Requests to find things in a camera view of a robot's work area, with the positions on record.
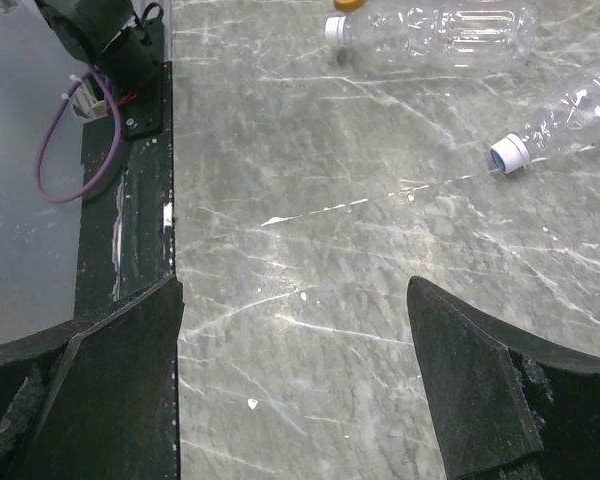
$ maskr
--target purple cable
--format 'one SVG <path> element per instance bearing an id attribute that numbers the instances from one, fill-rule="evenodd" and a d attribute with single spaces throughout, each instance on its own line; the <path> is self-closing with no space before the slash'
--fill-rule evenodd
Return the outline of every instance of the purple cable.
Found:
<path id="1" fill-rule="evenodd" d="M 49 141 L 51 140 L 53 132 L 55 131 L 56 127 L 58 126 L 58 123 L 60 122 L 62 115 L 64 114 L 65 110 L 67 109 L 67 106 L 69 105 L 69 102 L 71 101 L 71 97 L 73 97 L 73 95 L 76 93 L 78 88 L 80 88 L 80 85 L 82 85 L 82 83 L 85 80 L 87 80 L 87 78 L 89 78 L 89 77 L 94 78 L 94 80 L 96 81 L 96 83 L 98 84 L 100 89 L 102 90 L 102 93 L 104 93 L 104 99 L 105 99 L 106 103 L 109 105 L 109 108 L 111 109 L 111 113 L 113 114 L 115 130 L 114 130 L 114 134 L 113 134 L 113 141 L 111 142 L 111 148 L 109 149 L 107 158 L 105 159 L 104 163 L 100 167 L 100 170 L 98 170 L 96 172 L 96 174 L 91 178 L 91 180 L 89 180 L 80 190 L 78 190 L 77 192 L 75 192 L 67 197 L 53 197 L 53 196 L 49 195 L 46 192 L 46 190 L 44 189 L 44 187 L 42 186 L 42 178 L 41 177 L 42 177 L 42 161 L 44 159 L 44 154 L 47 150 L 47 147 L 49 145 Z M 109 88 L 107 88 L 106 83 L 105 83 L 104 79 L 102 78 L 102 76 L 98 73 L 98 71 L 95 69 L 95 67 L 93 67 L 92 65 L 89 65 L 89 70 L 80 77 L 80 81 L 75 81 L 73 83 L 73 85 L 71 85 L 71 88 L 67 92 L 67 97 L 62 100 L 62 103 L 60 104 L 60 108 L 58 108 L 58 111 L 56 112 L 55 116 L 53 117 L 53 120 L 51 122 L 51 126 L 49 127 L 49 130 L 47 131 L 47 133 L 44 136 L 44 139 L 42 140 L 42 146 L 40 147 L 40 151 L 38 152 L 38 157 L 36 158 L 36 171 L 35 171 L 36 187 L 38 189 L 38 193 L 42 196 L 42 198 L 44 198 L 45 200 L 47 200 L 48 202 L 51 202 L 51 203 L 69 203 L 69 202 L 72 202 L 73 200 L 76 200 L 76 199 L 82 197 L 83 195 L 89 193 L 89 191 L 91 191 L 98 184 L 98 182 L 100 182 L 100 180 L 102 180 L 102 178 L 104 177 L 104 175 L 107 172 L 107 170 L 109 169 L 109 167 L 111 167 L 111 165 L 113 164 L 114 159 L 116 157 L 116 153 L 118 152 L 118 147 L 120 146 L 121 138 L 122 138 L 122 116 L 120 115 L 120 109 L 118 108 L 118 105 L 116 105 L 116 101 L 113 98 L 113 94 L 111 93 Z"/>

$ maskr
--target purple wire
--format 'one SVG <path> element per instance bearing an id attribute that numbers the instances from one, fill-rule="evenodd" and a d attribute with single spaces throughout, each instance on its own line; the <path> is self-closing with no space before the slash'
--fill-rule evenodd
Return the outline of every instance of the purple wire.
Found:
<path id="1" fill-rule="evenodd" d="M 54 197 L 54 196 L 49 195 L 46 192 L 46 190 L 44 189 L 44 187 L 42 186 L 42 178 L 41 177 L 42 177 L 42 161 L 44 159 L 44 154 L 47 151 L 47 147 L 49 146 L 49 141 L 51 140 L 51 137 L 53 136 L 53 132 L 55 131 L 56 127 L 58 126 L 58 123 L 60 122 L 62 115 L 64 114 L 65 110 L 67 109 L 67 106 L 69 105 L 69 102 L 71 101 L 71 97 L 73 97 L 73 95 L 76 93 L 78 88 L 80 88 L 80 85 L 82 85 L 82 83 L 84 81 L 86 81 L 89 77 L 94 78 L 94 80 L 96 81 L 96 83 L 98 84 L 100 89 L 102 90 L 102 93 L 104 93 L 104 99 L 105 99 L 106 103 L 109 105 L 109 108 L 111 109 L 111 113 L 113 114 L 115 130 L 114 130 L 114 134 L 113 134 L 113 141 L 111 142 L 111 148 L 109 149 L 107 158 L 105 159 L 104 163 L 100 167 L 100 170 L 98 170 L 96 172 L 96 174 L 91 178 L 91 180 L 89 180 L 80 190 L 78 190 L 77 192 L 75 192 L 69 196 L 66 196 L 66 197 Z M 38 157 L 36 158 L 36 170 L 35 170 L 36 188 L 38 190 L 38 193 L 42 196 L 42 198 L 44 198 L 45 200 L 47 200 L 48 202 L 51 202 L 51 203 L 69 203 L 69 202 L 72 202 L 73 200 L 76 200 L 76 199 L 86 195 L 87 193 L 89 193 L 102 180 L 105 173 L 107 173 L 107 170 L 109 169 L 109 167 L 111 167 L 111 165 L 114 163 L 116 153 L 118 152 L 118 147 L 120 146 L 120 140 L 122 138 L 122 116 L 120 114 L 120 109 L 118 108 L 118 105 L 116 105 L 116 101 L 113 98 L 113 94 L 111 93 L 109 88 L 107 88 L 105 80 L 102 78 L 102 76 L 98 73 L 98 71 L 92 65 L 89 65 L 89 70 L 80 77 L 80 80 L 81 81 L 76 81 L 73 83 L 73 85 L 71 85 L 71 88 L 67 92 L 67 98 L 64 98 L 62 100 L 62 103 L 60 104 L 58 111 L 56 112 L 55 116 L 53 117 L 53 120 L 51 122 L 51 126 L 49 127 L 49 130 L 47 130 L 47 133 L 45 134 L 44 139 L 42 140 L 42 145 L 40 147 L 40 151 L 38 152 Z"/>

